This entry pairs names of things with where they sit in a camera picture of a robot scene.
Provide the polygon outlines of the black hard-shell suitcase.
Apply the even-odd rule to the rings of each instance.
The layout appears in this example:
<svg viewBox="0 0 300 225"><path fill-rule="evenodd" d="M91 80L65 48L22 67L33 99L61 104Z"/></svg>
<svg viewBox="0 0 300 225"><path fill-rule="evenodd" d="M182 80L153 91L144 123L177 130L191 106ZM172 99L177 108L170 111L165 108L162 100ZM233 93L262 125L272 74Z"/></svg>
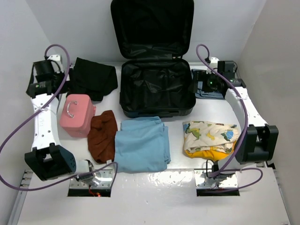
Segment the black hard-shell suitcase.
<svg viewBox="0 0 300 225"><path fill-rule="evenodd" d="M129 118L189 115L195 104L189 50L192 0L114 0L121 55L120 106Z"/></svg>

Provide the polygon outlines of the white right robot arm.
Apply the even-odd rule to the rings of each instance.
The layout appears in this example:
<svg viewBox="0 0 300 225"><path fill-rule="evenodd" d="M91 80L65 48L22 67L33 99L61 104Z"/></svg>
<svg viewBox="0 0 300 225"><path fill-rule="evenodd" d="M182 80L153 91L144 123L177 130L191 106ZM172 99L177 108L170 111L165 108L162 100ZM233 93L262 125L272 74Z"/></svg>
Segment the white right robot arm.
<svg viewBox="0 0 300 225"><path fill-rule="evenodd" d="M206 70L192 70L193 81L202 82L204 90L218 91L233 109L238 119L241 134L234 152L218 160L212 167L211 177L222 173L242 170L252 163L270 161L273 158L279 130L269 125L258 113L242 79L235 78L235 72L226 70L226 62L205 61Z"/></svg>

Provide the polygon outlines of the brown terry towel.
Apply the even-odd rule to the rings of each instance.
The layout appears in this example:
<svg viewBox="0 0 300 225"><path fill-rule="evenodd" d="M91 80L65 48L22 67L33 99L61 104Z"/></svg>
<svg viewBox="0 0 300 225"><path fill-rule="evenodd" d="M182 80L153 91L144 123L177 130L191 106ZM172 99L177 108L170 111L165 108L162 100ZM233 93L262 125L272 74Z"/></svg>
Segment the brown terry towel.
<svg viewBox="0 0 300 225"><path fill-rule="evenodd" d="M118 131L112 110L104 111L91 119L87 136L88 150L97 163L113 161L115 157L115 136Z"/></svg>

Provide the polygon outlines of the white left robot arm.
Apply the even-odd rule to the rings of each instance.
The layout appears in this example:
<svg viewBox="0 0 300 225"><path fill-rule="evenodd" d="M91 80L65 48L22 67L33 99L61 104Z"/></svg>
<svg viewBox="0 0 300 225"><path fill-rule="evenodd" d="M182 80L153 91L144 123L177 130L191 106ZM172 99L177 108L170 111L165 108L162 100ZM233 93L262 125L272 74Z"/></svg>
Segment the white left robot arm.
<svg viewBox="0 0 300 225"><path fill-rule="evenodd" d="M34 62L32 72L37 74L31 75L26 93L34 109L35 133L32 150L24 155L26 164L42 181L90 172L89 160L76 160L60 144L57 111L63 90L58 88L65 78L60 56Z"/></svg>

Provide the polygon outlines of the dinosaur print white cloth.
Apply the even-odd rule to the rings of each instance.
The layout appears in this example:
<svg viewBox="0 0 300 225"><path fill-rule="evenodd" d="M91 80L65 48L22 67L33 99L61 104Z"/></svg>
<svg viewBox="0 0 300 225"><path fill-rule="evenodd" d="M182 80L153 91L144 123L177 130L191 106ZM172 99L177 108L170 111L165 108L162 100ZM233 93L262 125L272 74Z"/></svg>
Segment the dinosaur print white cloth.
<svg viewBox="0 0 300 225"><path fill-rule="evenodd" d="M228 125L210 121L183 122L183 152L189 158L218 161L234 152L240 136L235 124Z"/></svg>

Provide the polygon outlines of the pink cosmetic case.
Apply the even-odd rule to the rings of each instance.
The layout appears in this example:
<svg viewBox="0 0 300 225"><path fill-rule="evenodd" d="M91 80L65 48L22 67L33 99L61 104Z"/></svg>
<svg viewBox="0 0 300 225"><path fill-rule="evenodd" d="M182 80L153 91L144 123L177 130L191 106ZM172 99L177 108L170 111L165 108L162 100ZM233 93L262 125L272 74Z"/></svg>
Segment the pink cosmetic case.
<svg viewBox="0 0 300 225"><path fill-rule="evenodd" d="M67 96L60 117L60 126L75 138L86 138L90 132L91 119L96 107L86 94Z"/></svg>

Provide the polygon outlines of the light blue cloth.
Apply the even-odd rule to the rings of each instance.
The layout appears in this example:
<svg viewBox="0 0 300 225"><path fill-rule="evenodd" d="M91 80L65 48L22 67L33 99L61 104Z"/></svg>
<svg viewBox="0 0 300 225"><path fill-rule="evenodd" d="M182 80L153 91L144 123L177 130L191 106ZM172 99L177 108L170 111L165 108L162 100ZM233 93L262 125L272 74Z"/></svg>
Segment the light blue cloth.
<svg viewBox="0 0 300 225"><path fill-rule="evenodd" d="M115 158L123 173L155 173L171 162L168 126L158 116L121 122L115 136Z"/></svg>

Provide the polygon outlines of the black garment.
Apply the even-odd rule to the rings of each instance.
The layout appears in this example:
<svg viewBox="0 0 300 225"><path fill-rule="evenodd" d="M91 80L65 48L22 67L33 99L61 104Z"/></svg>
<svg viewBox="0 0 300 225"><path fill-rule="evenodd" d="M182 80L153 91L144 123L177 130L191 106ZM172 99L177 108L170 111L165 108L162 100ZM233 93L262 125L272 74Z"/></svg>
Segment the black garment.
<svg viewBox="0 0 300 225"><path fill-rule="evenodd" d="M92 101L102 101L118 87L115 67L79 57L69 76L68 94L85 94Z"/></svg>

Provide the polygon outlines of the grey-blue cloth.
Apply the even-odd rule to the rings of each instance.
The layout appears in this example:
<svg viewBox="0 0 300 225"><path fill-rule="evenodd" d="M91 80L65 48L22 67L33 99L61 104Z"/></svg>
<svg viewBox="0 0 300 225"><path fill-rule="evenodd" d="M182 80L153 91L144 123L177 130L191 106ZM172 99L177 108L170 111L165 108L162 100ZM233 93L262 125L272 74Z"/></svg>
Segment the grey-blue cloth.
<svg viewBox="0 0 300 225"><path fill-rule="evenodd" d="M219 92L205 92L202 89L198 89L195 96L201 99L224 99L223 95Z"/></svg>

